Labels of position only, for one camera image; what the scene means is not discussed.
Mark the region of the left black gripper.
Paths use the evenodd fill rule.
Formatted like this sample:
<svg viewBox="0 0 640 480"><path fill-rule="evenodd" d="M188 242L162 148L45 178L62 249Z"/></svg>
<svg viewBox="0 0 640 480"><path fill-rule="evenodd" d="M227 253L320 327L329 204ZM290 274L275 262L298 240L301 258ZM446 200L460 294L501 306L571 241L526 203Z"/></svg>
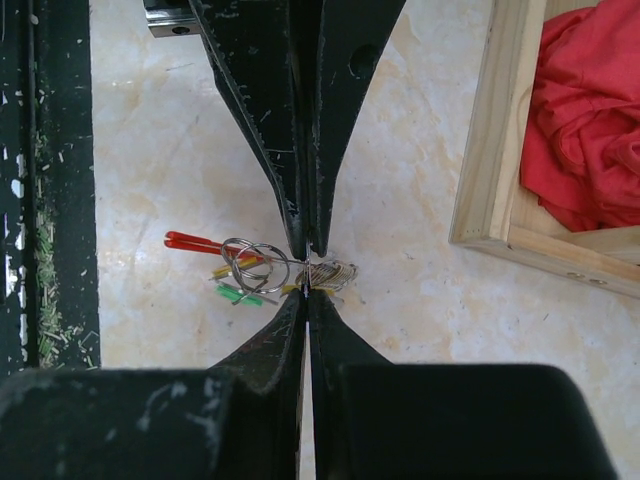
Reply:
<svg viewBox="0 0 640 480"><path fill-rule="evenodd" d="M144 0L144 10L155 38L201 34L216 86L273 189L291 254L305 257L290 3Z"/></svg>

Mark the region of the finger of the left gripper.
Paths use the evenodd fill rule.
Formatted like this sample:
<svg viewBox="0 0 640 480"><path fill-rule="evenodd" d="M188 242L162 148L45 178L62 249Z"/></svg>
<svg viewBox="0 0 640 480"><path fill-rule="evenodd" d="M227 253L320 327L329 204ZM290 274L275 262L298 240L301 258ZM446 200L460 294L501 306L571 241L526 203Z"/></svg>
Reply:
<svg viewBox="0 0 640 480"><path fill-rule="evenodd" d="M341 164L376 67L405 3L322 1L313 69L309 242L329 246Z"/></svg>

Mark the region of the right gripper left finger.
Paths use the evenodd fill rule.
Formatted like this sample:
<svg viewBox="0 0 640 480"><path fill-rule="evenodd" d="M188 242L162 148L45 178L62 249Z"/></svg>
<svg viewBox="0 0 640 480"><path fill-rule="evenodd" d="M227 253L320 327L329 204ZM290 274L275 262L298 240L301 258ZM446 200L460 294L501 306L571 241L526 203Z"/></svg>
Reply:
<svg viewBox="0 0 640 480"><path fill-rule="evenodd" d="M295 479L303 299L207 369L36 369L1 386L5 479Z"/></svg>

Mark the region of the green tagged key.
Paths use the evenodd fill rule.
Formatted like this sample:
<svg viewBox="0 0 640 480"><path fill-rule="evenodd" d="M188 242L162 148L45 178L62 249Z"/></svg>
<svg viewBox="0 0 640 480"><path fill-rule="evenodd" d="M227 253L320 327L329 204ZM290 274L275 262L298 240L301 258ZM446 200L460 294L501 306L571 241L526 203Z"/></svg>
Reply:
<svg viewBox="0 0 640 480"><path fill-rule="evenodd" d="M225 283L219 283L216 286L216 292L220 296L229 300L233 305L242 304L255 307L261 307L264 304L277 305L277 302L275 300L272 300L268 297L255 294L246 294L241 290Z"/></svg>

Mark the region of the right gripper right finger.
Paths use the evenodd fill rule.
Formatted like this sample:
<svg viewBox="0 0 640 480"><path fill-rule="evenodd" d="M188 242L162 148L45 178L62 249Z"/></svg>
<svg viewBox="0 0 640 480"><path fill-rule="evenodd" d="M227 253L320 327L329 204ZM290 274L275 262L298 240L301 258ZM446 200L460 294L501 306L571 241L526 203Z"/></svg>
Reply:
<svg viewBox="0 0 640 480"><path fill-rule="evenodd" d="M581 391L543 364L396 364L308 299L320 479L613 479Z"/></svg>

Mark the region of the red handled metal key organizer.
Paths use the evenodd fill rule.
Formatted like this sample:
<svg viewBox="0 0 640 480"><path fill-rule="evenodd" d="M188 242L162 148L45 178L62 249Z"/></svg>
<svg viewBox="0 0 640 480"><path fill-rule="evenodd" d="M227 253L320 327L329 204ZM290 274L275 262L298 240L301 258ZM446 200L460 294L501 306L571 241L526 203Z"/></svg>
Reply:
<svg viewBox="0 0 640 480"><path fill-rule="evenodd" d="M237 303L247 298L285 295L295 289L304 293L316 289L335 294L352 283L358 275L358 267L352 263L295 260L271 244L244 238L232 237L215 242L169 231L165 234L164 246L219 257L223 265L212 272L212 280L234 293Z"/></svg>

